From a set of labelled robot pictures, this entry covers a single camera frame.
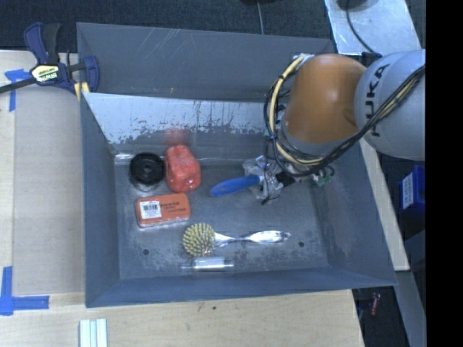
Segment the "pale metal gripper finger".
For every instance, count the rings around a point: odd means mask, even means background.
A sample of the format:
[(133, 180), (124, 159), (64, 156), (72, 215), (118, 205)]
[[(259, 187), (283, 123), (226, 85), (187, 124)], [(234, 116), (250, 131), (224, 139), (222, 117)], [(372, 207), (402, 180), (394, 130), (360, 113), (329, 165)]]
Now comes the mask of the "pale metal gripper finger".
[(243, 164), (245, 176), (265, 176), (268, 171), (268, 158), (260, 155), (254, 159), (246, 160)]
[(253, 194), (259, 200), (273, 200), (279, 197), (284, 184), (277, 179), (264, 179), (253, 188)]

